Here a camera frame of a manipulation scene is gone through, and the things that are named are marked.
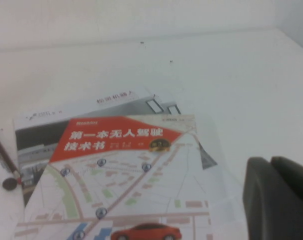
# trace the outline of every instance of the book cover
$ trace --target book cover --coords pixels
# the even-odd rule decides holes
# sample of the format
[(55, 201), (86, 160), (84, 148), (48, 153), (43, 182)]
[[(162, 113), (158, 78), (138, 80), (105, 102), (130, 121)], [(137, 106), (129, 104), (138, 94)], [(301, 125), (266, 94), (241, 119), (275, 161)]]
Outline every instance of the book cover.
[(25, 205), (71, 118), (145, 114), (180, 114), (180, 110), (169, 92), (159, 97), (137, 86), (17, 116), (14, 127)]
[(193, 115), (72, 119), (13, 239), (212, 240), (196, 132)]

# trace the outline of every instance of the black plastic item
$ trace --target black plastic item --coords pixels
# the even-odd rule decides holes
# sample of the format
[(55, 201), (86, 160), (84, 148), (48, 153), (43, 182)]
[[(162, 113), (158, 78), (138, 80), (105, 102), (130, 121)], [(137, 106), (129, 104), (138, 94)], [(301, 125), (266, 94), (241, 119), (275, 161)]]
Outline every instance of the black plastic item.
[(303, 166), (250, 158), (243, 203), (250, 240), (303, 240)]

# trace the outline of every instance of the red banner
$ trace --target red banner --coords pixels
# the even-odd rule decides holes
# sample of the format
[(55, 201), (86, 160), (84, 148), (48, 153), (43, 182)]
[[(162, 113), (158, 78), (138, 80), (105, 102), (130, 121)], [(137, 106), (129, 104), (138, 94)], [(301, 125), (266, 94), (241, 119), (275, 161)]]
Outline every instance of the red banner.
[(50, 162), (114, 150), (148, 150), (153, 141), (172, 143), (180, 132), (125, 116), (70, 120)]

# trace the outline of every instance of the red car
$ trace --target red car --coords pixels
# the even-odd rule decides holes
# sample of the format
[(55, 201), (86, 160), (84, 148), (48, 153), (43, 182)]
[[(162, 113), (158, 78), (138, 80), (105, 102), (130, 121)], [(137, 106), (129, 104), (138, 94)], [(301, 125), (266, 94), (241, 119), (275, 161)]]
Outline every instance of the red car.
[(180, 240), (179, 228), (160, 223), (144, 223), (130, 229), (116, 231), (111, 240)]

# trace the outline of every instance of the pen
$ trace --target pen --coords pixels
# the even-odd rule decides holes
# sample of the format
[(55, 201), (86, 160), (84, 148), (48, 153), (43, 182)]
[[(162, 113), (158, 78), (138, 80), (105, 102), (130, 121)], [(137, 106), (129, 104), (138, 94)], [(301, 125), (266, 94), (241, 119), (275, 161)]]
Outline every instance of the pen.
[(16, 188), (17, 183), (21, 183), (18, 169), (0, 142), (0, 184), (6, 190), (13, 190)]

